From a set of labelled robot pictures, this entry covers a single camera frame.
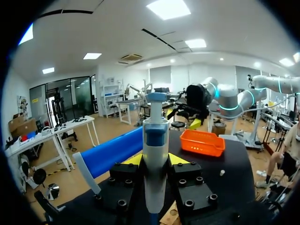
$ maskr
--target ceiling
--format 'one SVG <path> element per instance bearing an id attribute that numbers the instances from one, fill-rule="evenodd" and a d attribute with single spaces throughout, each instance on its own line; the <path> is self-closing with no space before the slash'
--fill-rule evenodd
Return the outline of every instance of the ceiling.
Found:
<path id="1" fill-rule="evenodd" d="M 54 10 L 89 10 L 92 14 L 62 13 L 38 19 L 34 38 L 21 44 L 13 67 L 28 81 L 63 73 L 83 72 L 97 65 L 114 65 L 129 53 L 143 56 L 132 68 L 146 69 L 151 62 L 166 65 L 194 62 L 239 65 L 273 74 L 300 75 L 300 63 L 283 67 L 279 60 L 293 59 L 298 45 L 277 20 L 256 0 L 184 0 L 191 15 L 161 20 L 146 5 L 154 0 L 59 0 Z M 176 50 L 142 31 L 147 29 Z M 207 47 L 191 52 L 184 40 L 203 38 Z M 83 60 L 86 53 L 102 53 Z M 55 72 L 42 74 L 42 69 Z"/>

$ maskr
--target blue roller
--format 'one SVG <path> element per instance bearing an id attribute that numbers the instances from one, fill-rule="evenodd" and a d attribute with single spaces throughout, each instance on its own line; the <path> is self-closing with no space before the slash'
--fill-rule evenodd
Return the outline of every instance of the blue roller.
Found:
<path id="1" fill-rule="evenodd" d="M 143 127 L 82 152 L 82 158 L 93 178 L 109 171 L 116 162 L 123 162 L 143 149 Z"/>

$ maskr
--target orange basket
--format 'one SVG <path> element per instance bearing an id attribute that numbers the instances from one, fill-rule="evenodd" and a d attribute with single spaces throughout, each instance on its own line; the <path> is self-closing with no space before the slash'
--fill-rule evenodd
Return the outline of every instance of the orange basket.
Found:
<path id="1" fill-rule="evenodd" d="M 214 133 L 186 129 L 180 140 L 182 149 L 186 151 L 219 157 L 225 150 L 224 139 Z"/>

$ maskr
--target shorts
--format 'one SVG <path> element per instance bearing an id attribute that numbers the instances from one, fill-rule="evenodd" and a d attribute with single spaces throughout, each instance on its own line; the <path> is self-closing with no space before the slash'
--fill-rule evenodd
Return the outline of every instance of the shorts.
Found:
<path id="1" fill-rule="evenodd" d="M 287 152 L 284 153 L 284 159 L 282 164 L 277 164 L 279 170 L 283 170 L 286 176 L 291 178 L 294 173 L 297 172 L 296 160 L 291 157 Z"/>

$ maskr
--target ceiling vent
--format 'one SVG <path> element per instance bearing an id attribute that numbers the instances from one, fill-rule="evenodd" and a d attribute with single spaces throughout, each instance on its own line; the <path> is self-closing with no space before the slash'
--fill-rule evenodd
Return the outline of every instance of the ceiling vent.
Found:
<path id="1" fill-rule="evenodd" d="M 142 59 L 142 56 L 138 55 L 138 54 L 128 54 L 121 58 L 122 61 L 129 61 L 129 62 L 134 62 L 134 61 L 138 61 L 141 59 Z"/>

